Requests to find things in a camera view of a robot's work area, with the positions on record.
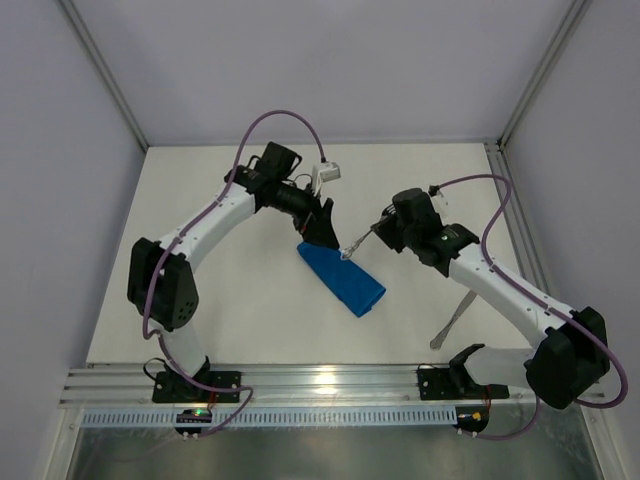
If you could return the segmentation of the silver fork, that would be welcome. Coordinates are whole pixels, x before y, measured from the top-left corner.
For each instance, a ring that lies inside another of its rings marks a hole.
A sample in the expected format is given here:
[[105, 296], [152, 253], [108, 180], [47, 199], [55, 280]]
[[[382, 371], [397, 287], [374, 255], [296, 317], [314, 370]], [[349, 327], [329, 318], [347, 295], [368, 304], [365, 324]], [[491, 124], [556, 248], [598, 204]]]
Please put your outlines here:
[[364, 243], [364, 241], [373, 233], [372, 229], [367, 230], [363, 235], [354, 240], [351, 244], [340, 250], [340, 259], [347, 261], [352, 258], [354, 253]]

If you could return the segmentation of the blue satin napkin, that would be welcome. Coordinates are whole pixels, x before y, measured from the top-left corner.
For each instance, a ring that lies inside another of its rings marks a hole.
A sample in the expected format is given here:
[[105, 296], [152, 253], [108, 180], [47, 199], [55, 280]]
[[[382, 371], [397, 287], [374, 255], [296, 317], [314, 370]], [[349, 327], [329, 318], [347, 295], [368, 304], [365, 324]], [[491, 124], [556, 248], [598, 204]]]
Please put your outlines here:
[[339, 250], [302, 242], [297, 252], [320, 281], [357, 318], [367, 314], [385, 295], [386, 288]]

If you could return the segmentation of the silver table knife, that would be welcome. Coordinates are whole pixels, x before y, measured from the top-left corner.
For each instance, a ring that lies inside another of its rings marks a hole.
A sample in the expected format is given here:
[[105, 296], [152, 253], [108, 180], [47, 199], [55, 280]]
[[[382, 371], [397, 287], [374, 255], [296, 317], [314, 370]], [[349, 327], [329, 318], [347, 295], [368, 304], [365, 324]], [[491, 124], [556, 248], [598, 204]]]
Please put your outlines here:
[[461, 318], [461, 316], [466, 312], [466, 310], [471, 306], [473, 301], [476, 298], [476, 293], [472, 290], [469, 290], [463, 299], [458, 304], [456, 310], [452, 314], [449, 321], [446, 325], [438, 332], [438, 334], [430, 341], [429, 347], [431, 350], [440, 350], [442, 344], [446, 340], [450, 330], [455, 325], [455, 323]]

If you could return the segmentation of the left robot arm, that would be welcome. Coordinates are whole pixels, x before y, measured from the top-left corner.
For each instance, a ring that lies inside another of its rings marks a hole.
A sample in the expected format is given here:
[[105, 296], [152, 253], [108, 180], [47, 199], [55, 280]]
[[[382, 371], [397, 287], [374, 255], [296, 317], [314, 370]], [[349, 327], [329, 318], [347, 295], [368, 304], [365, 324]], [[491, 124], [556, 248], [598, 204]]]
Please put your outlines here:
[[334, 251], [340, 245], [332, 225], [333, 201], [321, 198], [324, 184], [341, 176], [322, 160], [309, 184], [291, 174], [301, 156], [270, 142], [248, 165], [235, 163], [214, 200], [159, 240], [141, 238], [131, 250], [127, 298], [143, 317], [143, 336], [157, 337], [170, 371], [201, 387], [209, 368], [191, 320], [199, 304], [194, 273], [235, 227], [267, 207], [289, 215], [302, 240]]

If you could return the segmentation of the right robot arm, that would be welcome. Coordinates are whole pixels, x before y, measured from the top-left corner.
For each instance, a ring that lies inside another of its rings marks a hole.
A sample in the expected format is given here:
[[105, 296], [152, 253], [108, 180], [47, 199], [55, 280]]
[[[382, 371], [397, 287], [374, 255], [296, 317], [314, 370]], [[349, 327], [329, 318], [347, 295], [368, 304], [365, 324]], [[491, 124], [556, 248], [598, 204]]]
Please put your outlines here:
[[547, 405], [564, 409], [609, 372], [598, 312], [577, 311], [548, 297], [485, 256], [474, 233], [442, 223], [427, 192], [411, 188], [394, 195], [373, 230], [388, 248], [410, 250], [422, 264], [477, 294], [528, 341], [526, 348], [466, 348], [449, 362], [457, 387], [529, 388]]

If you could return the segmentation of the right controller board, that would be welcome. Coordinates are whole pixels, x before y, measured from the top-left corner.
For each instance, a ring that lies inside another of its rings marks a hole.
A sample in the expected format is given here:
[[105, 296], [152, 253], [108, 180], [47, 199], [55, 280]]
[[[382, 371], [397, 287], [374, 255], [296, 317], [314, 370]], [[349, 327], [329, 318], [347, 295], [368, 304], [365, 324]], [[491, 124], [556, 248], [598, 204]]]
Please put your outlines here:
[[459, 435], [469, 434], [477, 436], [482, 433], [489, 424], [490, 415], [484, 409], [459, 408], [455, 413], [453, 427]]

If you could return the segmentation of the controller board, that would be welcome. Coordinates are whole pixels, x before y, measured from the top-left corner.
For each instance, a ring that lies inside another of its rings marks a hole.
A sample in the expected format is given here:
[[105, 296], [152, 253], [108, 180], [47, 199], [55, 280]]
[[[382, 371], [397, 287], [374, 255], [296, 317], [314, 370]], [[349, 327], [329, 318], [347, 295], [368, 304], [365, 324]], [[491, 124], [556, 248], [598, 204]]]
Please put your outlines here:
[[455, 413], [453, 427], [459, 435], [469, 434], [477, 436], [482, 433], [489, 424], [490, 415], [484, 409], [459, 408]]
[[182, 439], [198, 438], [212, 427], [212, 419], [213, 414], [208, 408], [189, 408], [176, 415], [173, 426]]

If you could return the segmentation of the left controller board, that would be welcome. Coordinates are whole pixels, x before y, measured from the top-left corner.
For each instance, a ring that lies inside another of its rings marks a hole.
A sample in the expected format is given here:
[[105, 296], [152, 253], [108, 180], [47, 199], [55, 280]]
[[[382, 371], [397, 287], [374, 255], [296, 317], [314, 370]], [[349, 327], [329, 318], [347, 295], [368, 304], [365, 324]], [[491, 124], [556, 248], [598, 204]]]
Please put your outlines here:
[[182, 439], [198, 438], [212, 427], [212, 419], [213, 414], [208, 408], [189, 408], [176, 415], [173, 426]]

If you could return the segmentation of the right aluminium side rail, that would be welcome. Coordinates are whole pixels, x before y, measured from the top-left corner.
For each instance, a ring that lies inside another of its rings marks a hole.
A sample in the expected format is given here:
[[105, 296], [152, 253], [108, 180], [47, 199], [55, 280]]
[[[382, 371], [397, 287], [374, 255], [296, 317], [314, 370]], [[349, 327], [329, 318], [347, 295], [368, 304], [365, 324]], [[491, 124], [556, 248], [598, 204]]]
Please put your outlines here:
[[485, 143], [484, 148], [491, 173], [504, 177], [511, 185], [511, 195], [503, 210], [503, 217], [515, 252], [518, 271], [525, 280], [541, 290], [544, 296], [552, 297], [552, 288], [534, 243], [515, 179], [507, 164], [506, 153], [496, 140]]

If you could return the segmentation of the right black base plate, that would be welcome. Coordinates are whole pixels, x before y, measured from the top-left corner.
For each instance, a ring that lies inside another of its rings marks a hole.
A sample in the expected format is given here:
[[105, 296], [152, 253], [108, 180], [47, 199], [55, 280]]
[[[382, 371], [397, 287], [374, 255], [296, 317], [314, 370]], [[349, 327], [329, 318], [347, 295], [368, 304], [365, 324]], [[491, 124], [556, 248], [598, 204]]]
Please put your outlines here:
[[427, 367], [416, 369], [420, 399], [435, 400], [502, 400], [510, 397], [506, 385], [478, 384], [461, 366]]

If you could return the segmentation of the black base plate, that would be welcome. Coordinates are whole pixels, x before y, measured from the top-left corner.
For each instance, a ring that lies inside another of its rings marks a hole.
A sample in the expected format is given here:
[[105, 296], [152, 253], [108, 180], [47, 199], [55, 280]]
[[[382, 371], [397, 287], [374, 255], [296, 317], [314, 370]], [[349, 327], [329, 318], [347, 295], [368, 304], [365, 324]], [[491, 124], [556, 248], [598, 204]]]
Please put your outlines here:
[[241, 385], [239, 371], [207, 371], [196, 376], [196, 380], [215, 392], [201, 389], [185, 380], [176, 372], [161, 371], [156, 375], [152, 402], [156, 404], [173, 403], [220, 403], [238, 404]]
[[435, 400], [502, 400], [510, 397], [506, 385], [478, 384], [461, 366], [427, 367], [416, 369], [420, 399]]

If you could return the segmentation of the aluminium front rail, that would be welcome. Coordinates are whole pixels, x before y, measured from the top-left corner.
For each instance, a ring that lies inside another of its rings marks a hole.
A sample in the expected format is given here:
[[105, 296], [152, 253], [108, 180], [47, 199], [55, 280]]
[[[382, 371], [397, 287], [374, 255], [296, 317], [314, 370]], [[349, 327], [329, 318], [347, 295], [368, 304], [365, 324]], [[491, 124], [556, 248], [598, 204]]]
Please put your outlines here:
[[[419, 405], [421, 391], [431, 386], [417, 371], [427, 365], [215, 365], [215, 371], [238, 371], [240, 384], [253, 388], [253, 407], [333, 407]], [[60, 408], [135, 407], [152, 404], [153, 382], [162, 370], [151, 362], [93, 364], [69, 371], [63, 384]]]

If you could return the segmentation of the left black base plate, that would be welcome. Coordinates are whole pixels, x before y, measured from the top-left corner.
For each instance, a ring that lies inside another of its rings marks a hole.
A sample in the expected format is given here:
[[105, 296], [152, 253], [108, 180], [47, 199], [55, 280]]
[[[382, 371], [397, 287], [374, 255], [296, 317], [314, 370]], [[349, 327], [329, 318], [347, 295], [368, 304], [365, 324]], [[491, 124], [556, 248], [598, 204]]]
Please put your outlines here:
[[207, 371], [196, 376], [196, 380], [215, 392], [201, 389], [185, 380], [176, 372], [161, 371], [156, 375], [152, 402], [156, 404], [173, 403], [220, 403], [238, 404], [241, 385], [239, 371]]

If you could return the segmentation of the right aluminium frame post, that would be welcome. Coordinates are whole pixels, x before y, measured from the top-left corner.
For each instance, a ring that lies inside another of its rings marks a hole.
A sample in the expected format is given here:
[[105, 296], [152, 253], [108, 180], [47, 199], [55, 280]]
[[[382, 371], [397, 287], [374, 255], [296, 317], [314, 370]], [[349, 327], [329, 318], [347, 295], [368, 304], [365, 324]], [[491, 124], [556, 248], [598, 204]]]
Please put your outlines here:
[[501, 150], [506, 148], [524, 121], [591, 5], [591, 0], [569, 3], [497, 140]]

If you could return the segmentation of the aluminium frame post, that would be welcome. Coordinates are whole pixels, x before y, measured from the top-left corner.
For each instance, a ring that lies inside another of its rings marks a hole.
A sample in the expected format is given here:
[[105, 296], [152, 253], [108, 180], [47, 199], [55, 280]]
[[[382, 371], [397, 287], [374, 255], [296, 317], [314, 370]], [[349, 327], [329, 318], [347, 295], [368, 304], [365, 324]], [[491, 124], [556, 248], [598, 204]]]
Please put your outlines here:
[[139, 148], [146, 153], [150, 148], [147, 136], [143, 132], [129, 102], [126, 99], [105, 56], [90, 31], [76, 3], [72, 0], [55, 0], [71, 32], [79, 42], [81, 49], [94, 69], [103, 88], [119, 112], [125, 126], [134, 137]]
[[591, 5], [591, 0], [569, 3], [497, 140], [501, 150], [506, 148], [524, 121]]

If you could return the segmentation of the left aluminium frame post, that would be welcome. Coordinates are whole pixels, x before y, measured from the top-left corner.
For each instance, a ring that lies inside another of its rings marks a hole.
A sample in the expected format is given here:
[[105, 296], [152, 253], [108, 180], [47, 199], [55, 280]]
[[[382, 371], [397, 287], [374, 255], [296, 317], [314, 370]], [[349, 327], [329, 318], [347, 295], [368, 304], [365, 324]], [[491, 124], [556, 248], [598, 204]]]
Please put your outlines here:
[[90, 31], [76, 3], [72, 0], [55, 0], [71, 32], [79, 42], [81, 49], [94, 69], [103, 88], [119, 112], [125, 126], [134, 137], [139, 148], [146, 153], [150, 148], [147, 136], [143, 132], [129, 102], [126, 99], [105, 56]]

